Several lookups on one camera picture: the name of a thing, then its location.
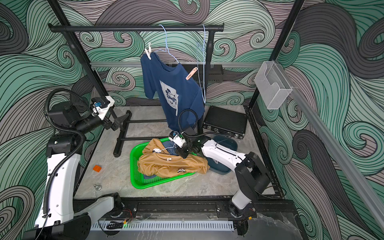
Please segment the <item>white wire hanger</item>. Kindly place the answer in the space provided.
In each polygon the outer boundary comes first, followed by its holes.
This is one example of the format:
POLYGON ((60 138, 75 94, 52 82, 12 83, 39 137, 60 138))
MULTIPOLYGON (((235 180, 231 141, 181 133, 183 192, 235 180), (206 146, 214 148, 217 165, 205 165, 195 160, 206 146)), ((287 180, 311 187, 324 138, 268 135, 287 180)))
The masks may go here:
POLYGON ((154 148, 152 150, 152 152, 157 153, 157 154, 168 154, 168 155, 172 155, 172 156, 178 155, 176 153, 176 145, 173 145, 173 144, 166 145, 165 148, 163 148, 163 149, 154 148))

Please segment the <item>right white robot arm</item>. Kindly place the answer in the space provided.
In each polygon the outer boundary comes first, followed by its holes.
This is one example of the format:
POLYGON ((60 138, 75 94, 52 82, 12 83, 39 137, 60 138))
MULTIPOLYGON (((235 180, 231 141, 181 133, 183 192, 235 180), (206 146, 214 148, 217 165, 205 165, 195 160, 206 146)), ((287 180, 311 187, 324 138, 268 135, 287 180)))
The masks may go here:
POLYGON ((169 139, 176 144, 176 152, 184 159, 190 153, 204 158, 211 158, 223 164, 236 174, 239 189, 229 203, 228 211, 235 218, 244 215, 244 209, 252 202, 258 201, 265 189, 272 182, 272 177, 263 161, 254 152, 248 154, 233 151, 217 143, 208 135, 220 135, 216 132, 195 133, 192 127, 182 127, 184 113, 198 115, 191 109, 182 111, 178 116, 179 131, 171 133, 169 139))

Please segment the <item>dark navy t-shirt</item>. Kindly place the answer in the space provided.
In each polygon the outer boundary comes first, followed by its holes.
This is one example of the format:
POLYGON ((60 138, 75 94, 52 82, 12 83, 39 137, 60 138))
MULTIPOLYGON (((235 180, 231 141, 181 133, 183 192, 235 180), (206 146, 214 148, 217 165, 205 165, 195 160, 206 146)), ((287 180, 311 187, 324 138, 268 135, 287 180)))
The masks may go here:
POLYGON ((144 90, 148 99, 158 95, 168 127, 180 132, 195 128, 205 112, 202 90, 181 65, 170 67, 156 53, 141 57, 144 90))

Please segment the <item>light blue wire hanger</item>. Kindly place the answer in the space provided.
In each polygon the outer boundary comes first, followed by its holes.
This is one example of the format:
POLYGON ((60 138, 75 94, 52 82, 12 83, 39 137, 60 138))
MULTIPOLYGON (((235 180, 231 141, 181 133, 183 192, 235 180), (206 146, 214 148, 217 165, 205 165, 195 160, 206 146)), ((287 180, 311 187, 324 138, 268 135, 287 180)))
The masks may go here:
POLYGON ((201 52, 201 57, 196 55, 196 60, 197 60, 197 67, 200 65, 202 66, 202 70, 198 70, 198 80, 199 84, 202 88, 202 98, 203 98, 203 103, 206 103, 206 90, 205 90, 205 66, 206 66, 206 37, 207 37, 207 31, 205 25, 203 25, 203 33, 204 37, 201 42, 196 43, 196 47, 198 51, 201 52))

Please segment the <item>light blue t-shirt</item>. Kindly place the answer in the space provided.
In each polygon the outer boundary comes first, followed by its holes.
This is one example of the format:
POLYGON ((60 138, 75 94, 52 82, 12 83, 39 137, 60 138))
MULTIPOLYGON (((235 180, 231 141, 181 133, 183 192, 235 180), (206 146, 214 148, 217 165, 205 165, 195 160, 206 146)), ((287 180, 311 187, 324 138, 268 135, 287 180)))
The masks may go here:
MULTIPOLYGON (((167 150, 169 152, 170 155, 175 155, 177 156, 178 154, 176 153, 176 145, 171 142, 171 141, 165 141, 165 142, 162 142, 163 146, 164 146, 164 150, 162 150, 162 153, 165 153, 165 150, 167 150)), ((152 175, 152 176, 147 176, 147 175, 144 175, 144 179, 147 180, 147 179, 153 179, 157 177, 156 175, 152 175)))

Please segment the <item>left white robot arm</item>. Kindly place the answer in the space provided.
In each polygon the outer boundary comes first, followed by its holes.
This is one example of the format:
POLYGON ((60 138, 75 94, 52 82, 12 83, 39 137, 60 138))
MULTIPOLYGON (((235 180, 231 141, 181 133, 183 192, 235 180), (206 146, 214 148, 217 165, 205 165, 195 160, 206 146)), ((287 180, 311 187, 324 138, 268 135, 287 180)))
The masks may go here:
POLYGON ((93 204, 75 213, 73 193, 75 177, 86 142, 86 134, 102 126, 117 130, 128 117, 111 122, 107 114, 114 106, 111 96, 95 97, 87 103, 68 89, 55 89, 44 104, 44 115, 55 133, 47 143, 47 181, 41 210, 25 240, 85 240, 93 224, 105 215, 120 217, 124 204, 120 195, 99 197, 93 204))

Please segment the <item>tan yellow t-shirt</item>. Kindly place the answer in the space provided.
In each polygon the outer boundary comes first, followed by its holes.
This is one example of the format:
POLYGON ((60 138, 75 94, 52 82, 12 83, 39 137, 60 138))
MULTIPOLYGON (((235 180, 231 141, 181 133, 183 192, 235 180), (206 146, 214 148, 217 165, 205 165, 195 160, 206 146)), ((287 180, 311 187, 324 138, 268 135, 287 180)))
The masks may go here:
POLYGON ((143 175, 173 178, 187 173, 206 174, 210 169, 205 158, 194 154, 189 154, 186 159, 179 155, 157 154, 152 152, 154 148, 164 148, 160 139, 152 139, 139 157, 138 171, 143 175))

